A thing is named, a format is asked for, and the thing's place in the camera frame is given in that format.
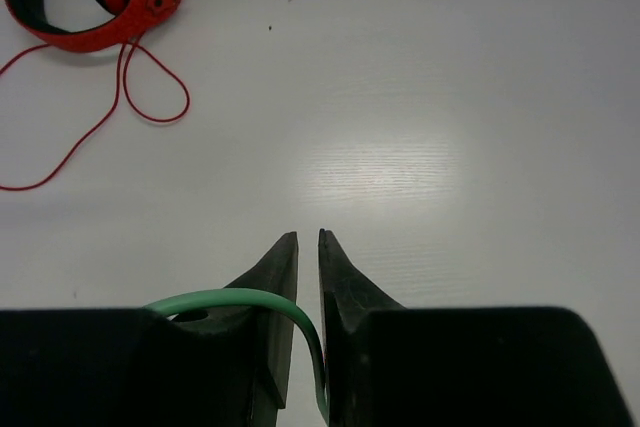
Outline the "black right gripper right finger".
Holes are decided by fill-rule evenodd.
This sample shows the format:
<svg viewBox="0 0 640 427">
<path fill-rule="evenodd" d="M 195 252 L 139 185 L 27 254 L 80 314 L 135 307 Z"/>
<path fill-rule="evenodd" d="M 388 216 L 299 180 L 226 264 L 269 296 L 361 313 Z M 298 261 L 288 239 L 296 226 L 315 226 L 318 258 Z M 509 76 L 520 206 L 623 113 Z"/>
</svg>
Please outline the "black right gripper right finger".
<svg viewBox="0 0 640 427">
<path fill-rule="evenodd" d="M 630 426 L 590 326 L 561 307 L 408 308 L 318 241 L 333 426 Z"/>
</svg>

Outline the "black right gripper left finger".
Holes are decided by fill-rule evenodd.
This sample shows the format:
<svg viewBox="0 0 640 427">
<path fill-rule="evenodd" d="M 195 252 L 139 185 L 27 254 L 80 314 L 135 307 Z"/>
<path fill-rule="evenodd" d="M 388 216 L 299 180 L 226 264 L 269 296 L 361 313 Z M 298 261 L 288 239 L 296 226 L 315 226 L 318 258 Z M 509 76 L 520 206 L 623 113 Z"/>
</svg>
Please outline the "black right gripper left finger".
<svg viewBox="0 0 640 427">
<path fill-rule="evenodd" d="M 5 310 L 5 426 L 271 426 L 293 325 L 251 307 Z"/>
</svg>

